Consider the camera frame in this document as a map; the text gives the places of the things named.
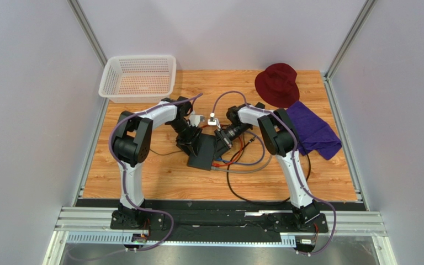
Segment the black network switch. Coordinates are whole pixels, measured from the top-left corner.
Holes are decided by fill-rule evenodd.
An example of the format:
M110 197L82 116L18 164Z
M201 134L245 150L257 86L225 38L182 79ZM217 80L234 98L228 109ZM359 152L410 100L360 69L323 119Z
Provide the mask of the black network switch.
M190 155L187 166L211 171L216 149L216 137L214 135L201 134L198 142L198 154Z

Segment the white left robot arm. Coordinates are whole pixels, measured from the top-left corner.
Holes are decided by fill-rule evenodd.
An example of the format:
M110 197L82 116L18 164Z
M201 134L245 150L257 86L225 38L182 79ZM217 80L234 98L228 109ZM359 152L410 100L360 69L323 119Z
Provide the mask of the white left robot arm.
M201 128L186 119L193 111L197 97L177 100L165 98L146 110L121 113L118 123L111 131L109 151L117 161L121 174L121 198L118 212L122 216L138 221L146 213L173 216L163 210L146 209L142 191L142 170L150 153L152 132L163 124L173 127L178 135L177 145L187 155L197 156Z

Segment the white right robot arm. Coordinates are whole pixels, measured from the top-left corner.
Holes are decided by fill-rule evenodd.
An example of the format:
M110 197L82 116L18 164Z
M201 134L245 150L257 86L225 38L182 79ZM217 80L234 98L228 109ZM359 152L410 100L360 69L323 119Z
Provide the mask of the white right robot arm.
M297 133L285 110L271 111L245 103L230 107L226 116L234 125L259 127L264 146L281 166L289 190L288 202L293 207L297 226L315 226L321 215L320 209L305 179Z

